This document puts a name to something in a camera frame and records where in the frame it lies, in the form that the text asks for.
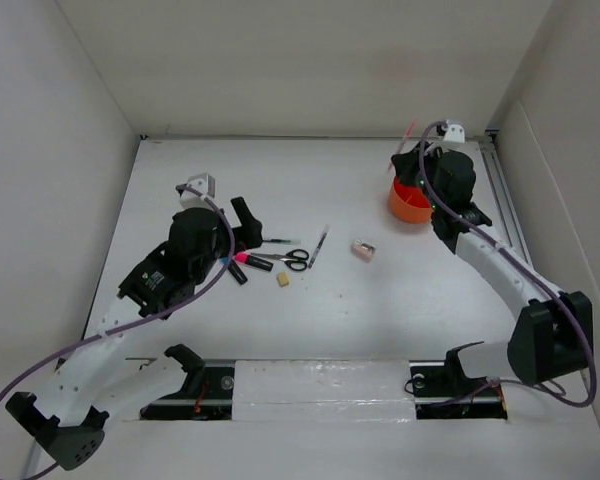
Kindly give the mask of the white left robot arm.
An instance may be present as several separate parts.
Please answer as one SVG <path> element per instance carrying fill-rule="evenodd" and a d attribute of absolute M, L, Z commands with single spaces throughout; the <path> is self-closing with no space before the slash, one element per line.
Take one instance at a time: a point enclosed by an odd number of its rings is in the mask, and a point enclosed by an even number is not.
<path fill-rule="evenodd" d="M 173 313 L 217 283 L 209 275 L 217 260 L 262 243 L 262 224 L 241 197 L 231 201 L 237 227 L 209 198 L 195 195 L 181 204 L 167 240 L 121 282 L 96 332 L 61 350 L 64 363 L 39 389 L 7 390 L 7 412 L 55 467 L 71 471 L 90 460 L 123 410 L 172 393 L 192 396 L 202 387 L 205 362 L 182 343 L 159 345 L 149 364 L 124 380 L 113 378 L 136 346 L 156 339 Z"/>

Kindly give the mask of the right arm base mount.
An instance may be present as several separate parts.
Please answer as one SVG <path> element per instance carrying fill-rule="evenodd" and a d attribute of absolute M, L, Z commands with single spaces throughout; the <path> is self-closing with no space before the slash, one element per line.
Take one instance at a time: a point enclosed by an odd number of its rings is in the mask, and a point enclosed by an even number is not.
<path fill-rule="evenodd" d="M 443 360 L 413 360 L 404 391 L 411 395 L 417 420 L 507 420 L 500 384 L 491 377 L 468 377 L 459 360 L 461 347 Z"/>

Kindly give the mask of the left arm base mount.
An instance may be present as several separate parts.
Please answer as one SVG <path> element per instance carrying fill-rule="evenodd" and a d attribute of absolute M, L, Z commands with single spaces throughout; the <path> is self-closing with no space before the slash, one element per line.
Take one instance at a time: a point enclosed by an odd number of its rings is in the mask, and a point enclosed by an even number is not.
<path fill-rule="evenodd" d="M 185 373 L 180 388 L 140 410 L 146 421 L 228 421 L 232 419 L 235 362 L 203 360 L 184 345 L 166 353 L 181 364 Z"/>

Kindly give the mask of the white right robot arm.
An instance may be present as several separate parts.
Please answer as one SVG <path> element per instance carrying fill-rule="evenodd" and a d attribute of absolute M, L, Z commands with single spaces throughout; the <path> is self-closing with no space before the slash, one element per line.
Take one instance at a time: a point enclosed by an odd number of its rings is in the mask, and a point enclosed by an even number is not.
<path fill-rule="evenodd" d="M 416 146 L 391 158 L 396 179 L 419 189 L 433 209 L 436 236 L 471 266 L 514 317 L 506 341 L 478 342 L 451 352 L 442 381 L 463 394 L 480 377 L 513 377 L 537 385 L 576 371 L 595 369 L 592 304 L 580 291 L 547 281 L 498 236 L 473 200 L 472 159 L 455 150 Z"/>

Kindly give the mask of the red translucent highlighter pen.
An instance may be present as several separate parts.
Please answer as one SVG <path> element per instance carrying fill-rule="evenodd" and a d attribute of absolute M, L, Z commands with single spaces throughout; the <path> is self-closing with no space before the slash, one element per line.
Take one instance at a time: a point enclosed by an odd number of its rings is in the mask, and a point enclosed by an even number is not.
<path fill-rule="evenodd" d="M 414 129 L 414 127 L 415 127 L 415 125 L 416 125 L 416 124 L 417 124 L 417 118 L 414 118 L 414 119 L 413 119 L 413 120 L 412 120 L 412 121 L 409 123 L 408 127 L 406 128 L 406 130 L 405 130 L 405 132 L 404 132 L 403 136 L 401 137 L 401 139 L 400 139 L 400 141 L 399 141 L 399 143 L 398 143 L 398 145 L 397 145 L 397 147 L 396 147 L 396 149 L 395 149 L 394 153 L 393 153 L 393 154 L 391 155 L 391 157 L 390 157 L 390 160 L 389 160 L 389 163 L 388 163 L 388 165 L 387 165 L 387 169 L 386 169 L 386 172 L 387 172 L 387 173 L 389 173 L 389 172 L 391 171 L 391 169 L 393 168 L 393 163 L 392 163 L 392 161 L 391 161 L 391 158 L 392 158 L 394 155 L 398 155 L 398 154 L 401 154 L 401 153 L 403 152 L 403 149 L 404 149 L 404 147 L 405 147 L 405 144 L 406 144 L 406 143 L 407 143 L 407 141 L 409 140 L 409 138 L 410 138 L 410 136 L 411 136 L 411 133 L 412 133 L 412 131 L 413 131 L 413 129 Z"/>

